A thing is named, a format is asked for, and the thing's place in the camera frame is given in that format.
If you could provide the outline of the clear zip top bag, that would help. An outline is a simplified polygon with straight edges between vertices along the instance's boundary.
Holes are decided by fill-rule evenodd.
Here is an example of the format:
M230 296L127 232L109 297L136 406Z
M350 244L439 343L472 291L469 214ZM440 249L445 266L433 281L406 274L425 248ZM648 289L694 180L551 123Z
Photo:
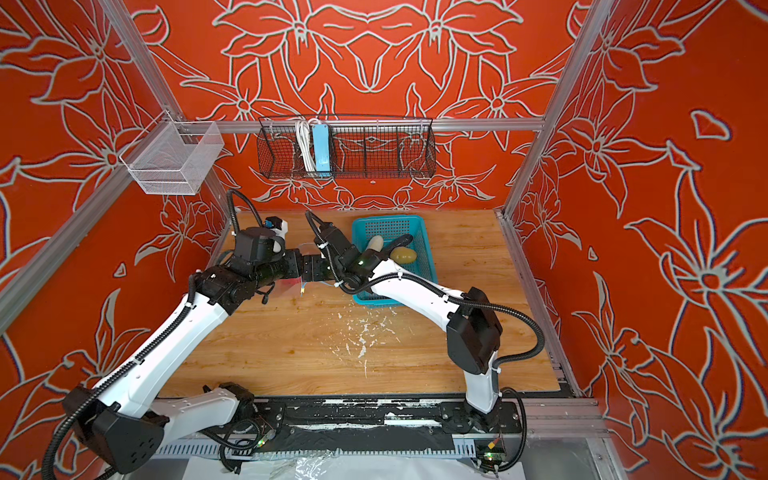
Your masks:
M308 283L323 282L330 275L328 261L312 242L286 250L277 266L282 276L264 292L263 304L283 296L301 296Z

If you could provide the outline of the yellow potato toy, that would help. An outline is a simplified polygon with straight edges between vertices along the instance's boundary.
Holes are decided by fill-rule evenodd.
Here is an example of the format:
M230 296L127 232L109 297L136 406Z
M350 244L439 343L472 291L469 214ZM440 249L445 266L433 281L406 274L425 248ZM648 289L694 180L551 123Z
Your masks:
M418 254L411 248L400 246L391 251L390 258L399 265L408 265L417 260Z

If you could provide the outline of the dark eggplant toy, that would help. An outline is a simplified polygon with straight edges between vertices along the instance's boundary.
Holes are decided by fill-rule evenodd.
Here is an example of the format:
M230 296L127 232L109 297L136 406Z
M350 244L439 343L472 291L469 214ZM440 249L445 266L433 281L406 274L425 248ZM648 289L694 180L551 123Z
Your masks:
M396 248L407 247L413 241L413 236L410 234L403 234L391 242L389 242L383 249L382 253L390 254Z

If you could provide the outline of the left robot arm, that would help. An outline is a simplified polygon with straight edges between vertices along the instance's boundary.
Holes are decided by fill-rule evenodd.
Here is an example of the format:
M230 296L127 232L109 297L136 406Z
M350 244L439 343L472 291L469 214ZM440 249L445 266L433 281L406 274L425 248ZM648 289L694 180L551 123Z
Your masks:
M157 395L197 346L240 305L267 299L282 279L300 274L300 254L286 247L288 224L270 216L241 228L229 210L235 247L230 257L188 279L188 291L169 318L116 370L93 387L71 390L66 418L42 458L41 475L53 479L55 460L69 433L108 465L104 478L131 473L166 444L195 432L253 424L254 396L225 383L201 395L160 400Z

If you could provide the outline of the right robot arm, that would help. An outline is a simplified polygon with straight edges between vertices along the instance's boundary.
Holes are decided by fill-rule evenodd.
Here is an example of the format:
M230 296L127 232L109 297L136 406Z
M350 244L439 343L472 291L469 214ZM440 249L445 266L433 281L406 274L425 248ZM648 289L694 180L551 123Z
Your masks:
M404 269L392 255L397 247L412 241L410 235L402 235L379 250L361 251L333 223L323 221L310 210L305 217L315 236L315 245L328 261L336 288L348 295L369 292L394 300L429 319L445 333L448 356L464 372L465 404L471 411L489 417L504 396L515 400L521 428L517 451L502 459L491 443L475 465L483 472L497 475L520 463L527 441L527 414L516 390L499 387L499 374L504 364L532 359L544 350L545 336L539 324L519 310L490 302L478 288L466 292L450 289ZM535 335L534 346L500 355L503 327L499 314L528 326Z

